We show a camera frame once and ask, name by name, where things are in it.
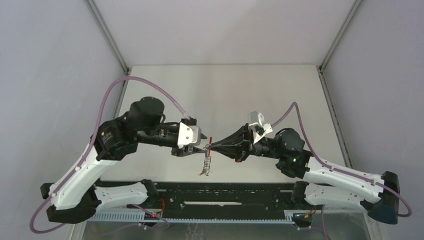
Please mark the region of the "red grey keyring holder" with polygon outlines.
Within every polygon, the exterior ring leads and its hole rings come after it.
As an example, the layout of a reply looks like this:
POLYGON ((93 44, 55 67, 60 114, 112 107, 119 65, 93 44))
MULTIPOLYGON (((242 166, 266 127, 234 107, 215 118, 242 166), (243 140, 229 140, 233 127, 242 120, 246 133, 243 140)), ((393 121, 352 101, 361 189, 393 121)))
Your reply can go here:
POLYGON ((212 141, 213 141, 213 138, 209 137, 208 143, 203 148, 205 158, 204 158, 204 161, 203 161, 203 168, 202 168, 201 172, 198 174, 198 176, 209 176, 210 168, 211 168, 211 162, 212 162, 212 157, 211 157, 212 141))

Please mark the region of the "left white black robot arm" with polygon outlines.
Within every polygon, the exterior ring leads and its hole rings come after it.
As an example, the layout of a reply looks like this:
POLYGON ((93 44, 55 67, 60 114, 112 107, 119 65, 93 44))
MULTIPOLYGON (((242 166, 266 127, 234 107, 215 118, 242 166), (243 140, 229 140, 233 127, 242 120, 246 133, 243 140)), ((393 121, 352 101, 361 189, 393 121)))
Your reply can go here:
POLYGON ((94 143, 88 145, 72 169, 55 183, 40 190, 50 201, 46 210, 50 222, 77 224, 96 212, 126 205, 156 206, 159 193, 150 179, 112 187, 95 183, 109 168, 137 151, 139 144, 168 147, 176 157, 200 153, 199 144, 206 136, 194 118, 166 122, 164 103, 155 97, 133 102, 122 116, 102 123, 94 143))

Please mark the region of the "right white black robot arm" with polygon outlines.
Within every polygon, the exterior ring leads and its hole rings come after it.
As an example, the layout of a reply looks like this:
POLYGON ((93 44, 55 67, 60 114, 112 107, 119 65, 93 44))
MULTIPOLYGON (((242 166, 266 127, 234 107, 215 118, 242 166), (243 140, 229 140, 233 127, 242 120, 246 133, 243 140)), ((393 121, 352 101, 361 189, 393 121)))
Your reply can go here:
POLYGON ((240 163, 249 156, 277 159, 276 168, 289 178, 299 178, 291 194, 297 209, 310 205, 334 205, 359 209, 381 223, 399 220, 398 175, 391 171, 372 174, 319 159, 304 148, 305 141, 293 128, 273 138, 257 136, 248 125, 212 143, 210 150, 240 163))

